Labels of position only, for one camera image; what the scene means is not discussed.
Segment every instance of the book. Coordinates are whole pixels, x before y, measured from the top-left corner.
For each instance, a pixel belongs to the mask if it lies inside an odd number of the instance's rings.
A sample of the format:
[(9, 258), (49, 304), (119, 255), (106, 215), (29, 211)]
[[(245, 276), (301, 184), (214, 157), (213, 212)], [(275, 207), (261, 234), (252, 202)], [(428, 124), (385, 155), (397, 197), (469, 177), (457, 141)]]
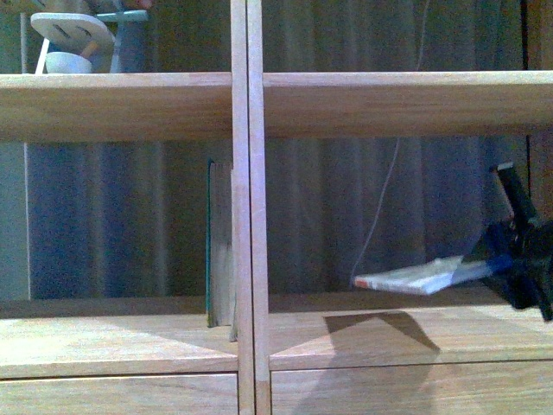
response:
[(359, 275), (355, 277), (354, 285), (377, 291), (429, 296), (452, 285), (490, 277), (511, 266), (512, 259), (508, 255), (481, 261), (464, 261), (462, 256), (448, 257), (423, 265)]
[(231, 326), (237, 340), (236, 278), (232, 256), (232, 164), (207, 168), (206, 307), (209, 327)]

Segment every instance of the wooden panel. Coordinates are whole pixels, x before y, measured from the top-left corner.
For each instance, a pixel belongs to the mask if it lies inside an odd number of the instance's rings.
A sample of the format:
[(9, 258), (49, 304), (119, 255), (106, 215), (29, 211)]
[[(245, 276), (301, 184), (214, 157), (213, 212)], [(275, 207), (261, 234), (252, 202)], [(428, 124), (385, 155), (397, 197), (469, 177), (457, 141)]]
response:
[[(325, 297), (331, 310), (332, 296)], [(403, 309), (380, 303), (375, 310), (375, 303), (364, 310), (357, 303), (357, 311), (270, 314), (270, 368), (553, 359), (553, 332), (538, 310), (503, 304), (432, 307), (424, 301), (419, 297), (418, 306)]]
[(410, 137), (553, 125), (553, 72), (266, 73), (268, 137)]
[(238, 396), (241, 415), (255, 413), (251, 297), (250, 145), (246, 1), (231, 0), (232, 32), (232, 250), (238, 303)]
[[(176, 298), (3, 303), (0, 379), (235, 372), (236, 343), (229, 343), (227, 327), (207, 328), (205, 312), (188, 305), (198, 302)], [(59, 316), (50, 317), (56, 312)]]
[[(553, 3), (528, 2), (528, 60), (531, 69), (553, 69)], [(531, 137), (532, 200), (553, 219), (553, 130)]]
[(0, 75), (0, 140), (230, 138), (229, 73)]
[(0, 414), (237, 415), (236, 374), (0, 382)]
[(551, 413), (553, 362), (272, 374), (273, 415)]
[(256, 413), (270, 414), (269, 287), (263, 86), (263, 25), (259, 1), (248, 1), (250, 100), (251, 278), (256, 358)]

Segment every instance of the wooden frame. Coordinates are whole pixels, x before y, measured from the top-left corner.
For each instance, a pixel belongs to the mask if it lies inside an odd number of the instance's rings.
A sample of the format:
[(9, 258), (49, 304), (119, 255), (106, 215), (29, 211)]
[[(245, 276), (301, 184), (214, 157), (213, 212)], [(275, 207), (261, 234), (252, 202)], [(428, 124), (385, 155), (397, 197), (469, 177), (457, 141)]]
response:
[[(424, 301), (400, 297), (400, 303), (397, 296), (382, 293), (284, 296), (271, 301), (278, 312), (269, 314), (265, 134), (284, 139), (540, 131), (553, 125), (553, 72), (263, 73), (260, 3), (248, 3), (257, 413), (350, 413), (349, 406), (365, 413), (370, 402), (363, 393), (344, 402), (330, 392), (342, 388), (348, 372), (358, 369), (378, 377), (380, 372), (370, 367), (397, 365), (398, 373), (414, 374), (410, 367), (415, 365), (440, 373), (438, 367), (433, 368), (436, 363), (451, 363), (451, 373), (456, 373), (455, 365), (461, 363), (528, 361), (527, 367), (536, 367), (531, 361), (552, 361), (550, 335), (539, 313), (517, 314), (485, 287)], [(421, 102), (428, 104), (426, 111), (420, 111)], [(388, 122), (390, 110), (398, 120), (394, 125)], [(474, 305), (476, 297), (485, 302)], [(449, 337), (452, 327), (455, 333), (463, 333), (461, 339)], [(513, 327), (522, 330), (520, 336), (513, 336)], [(474, 368), (476, 372), (487, 370)], [(550, 376), (550, 365), (545, 373)], [(319, 376), (317, 382), (327, 389), (309, 389), (311, 385), (304, 383), (309, 382), (309, 374)], [(276, 382), (275, 390), (271, 380)], [(379, 383), (378, 379), (370, 382)], [(349, 393), (355, 387), (340, 390)], [(329, 393), (340, 409), (330, 401), (323, 407), (304, 399), (306, 388), (321, 393), (314, 397)], [(293, 405), (282, 407), (286, 400)]]
[[(547, 51), (553, 48), (553, 6), (545, 0), (534, 4), (531, 53), (539, 68), (550, 68), (553, 54)], [(435, 374), (423, 386), (433, 386), (442, 378), (450, 382), (457, 373), (469, 379), (492, 374), (502, 385), (502, 372), (494, 369), (504, 365), (522, 367), (550, 382), (552, 337), (539, 314), (516, 313), (482, 287), (424, 302), (367, 293), (274, 297), (269, 314), (264, 146), (266, 132), (282, 139), (534, 133), (553, 125), (553, 71), (264, 73), (261, 6), (261, 1), (231, 0), (231, 73), (0, 76), (2, 139), (59, 142), (60, 135), (77, 126), (82, 131), (77, 139), (61, 141), (98, 142), (106, 135), (119, 141), (155, 140), (167, 132), (168, 125), (173, 139), (232, 136), (232, 229), (239, 304), (238, 346), (225, 342), (225, 330), (203, 328), (201, 299), (189, 300), (186, 308), (167, 299), (38, 303), (32, 310), (25, 303), (3, 305), (0, 330), (11, 336), (0, 342), (2, 349), (10, 350), (0, 354), (0, 367), (5, 369), (0, 391), (4, 387), (21, 394), (24, 382), (29, 387), (38, 385), (27, 380), (33, 378), (40, 379), (40, 388), (47, 393), (60, 380), (45, 379), (69, 376), (73, 378), (64, 382), (75, 381), (76, 387), (107, 379), (121, 390), (140, 394), (142, 389), (135, 385), (157, 388), (167, 381), (184, 387), (198, 377), (207, 390), (222, 385), (221, 396), (234, 397), (236, 390), (240, 414), (265, 415), (271, 413), (272, 403), (276, 413), (293, 413), (302, 412), (301, 405), (320, 394), (330, 393), (333, 399), (333, 388), (343, 385), (350, 374), (359, 380), (349, 386), (356, 393), (350, 404), (361, 411), (366, 396), (358, 386), (378, 386), (383, 373), (392, 378), (405, 374), (405, 379), (418, 378), (419, 372)], [(156, 109), (148, 113), (139, 111), (146, 94), (156, 102)], [(474, 97), (483, 95), (485, 100), (475, 107)], [(416, 104), (422, 98), (429, 103), (424, 111)], [(448, 107), (450, 113), (442, 111), (446, 100), (454, 101)], [(386, 103), (399, 117), (405, 116), (414, 130), (401, 123), (387, 129), (384, 122), (377, 122), (382, 121), (378, 106), (366, 104), (371, 101)], [(302, 112), (306, 104), (318, 115)], [(69, 106), (73, 112), (61, 110)], [(347, 122), (333, 116), (338, 111)], [(53, 122), (56, 116), (63, 123)], [(542, 150), (532, 155), (537, 204), (551, 209), (553, 191), (544, 178), (552, 169), (547, 144), (552, 137), (532, 137), (542, 143)], [(476, 292), (480, 303), (474, 303)], [(45, 338), (47, 347), (33, 350), (33, 344)], [(547, 364), (538, 369), (534, 362), (538, 359)], [(520, 388), (508, 386), (517, 399)], [(292, 393), (295, 388), (300, 392), (297, 397)], [(72, 386), (66, 390), (71, 395)], [(463, 393), (466, 388), (451, 390)], [(98, 396), (103, 395), (92, 393), (89, 400)], [(204, 393), (194, 396), (205, 398)], [(446, 393), (440, 396), (448, 398)], [(325, 410), (338, 413), (337, 408), (329, 409), (330, 404)], [(204, 405), (189, 408), (199, 413), (206, 410)], [(219, 400), (209, 409), (215, 408), (235, 413), (233, 405)]]
[(288, 371), (272, 379), (274, 415), (515, 415), (553, 405), (551, 361)]

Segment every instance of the vertical wooden divider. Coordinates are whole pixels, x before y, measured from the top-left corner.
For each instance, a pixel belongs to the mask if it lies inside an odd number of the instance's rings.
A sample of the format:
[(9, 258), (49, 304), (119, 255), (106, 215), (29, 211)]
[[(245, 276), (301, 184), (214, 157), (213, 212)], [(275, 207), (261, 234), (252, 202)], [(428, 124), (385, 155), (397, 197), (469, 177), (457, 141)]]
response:
[(238, 302), (238, 409), (255, 413), (246, 0), (231, 0), (232, 248)]
[(269, 290), (261, 0), (247, 2), (250, 104), (251, 275), (255, 351), (256, 414), (271, 412), (269, 371)]
[[(553, 1), (528, 2), (528, 61), (530, 69), (553, 69)], [(553, 219), (553, 130), (531, 136), (532, 200)]]

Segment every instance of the shelf top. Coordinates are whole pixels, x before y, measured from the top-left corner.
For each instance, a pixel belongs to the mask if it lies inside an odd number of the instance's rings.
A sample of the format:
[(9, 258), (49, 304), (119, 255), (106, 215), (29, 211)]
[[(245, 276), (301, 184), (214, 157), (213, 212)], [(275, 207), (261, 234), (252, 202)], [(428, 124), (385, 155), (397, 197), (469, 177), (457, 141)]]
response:
[(270, 314), (271, 370), (553, 359), (539, 311), (516, 311), (483, 287), (437, 299), (382, 294), (273, 299), (273, 310), (293, 312)]
[(528, 133), (553, 125), (553, 71), (265, 73), (268, 137)]
[(231, 136), (230, 73), (0, 75), (0, 141)]
[(229, 328), (202, 298), (2, 303), (0, 379), (235, 372)]

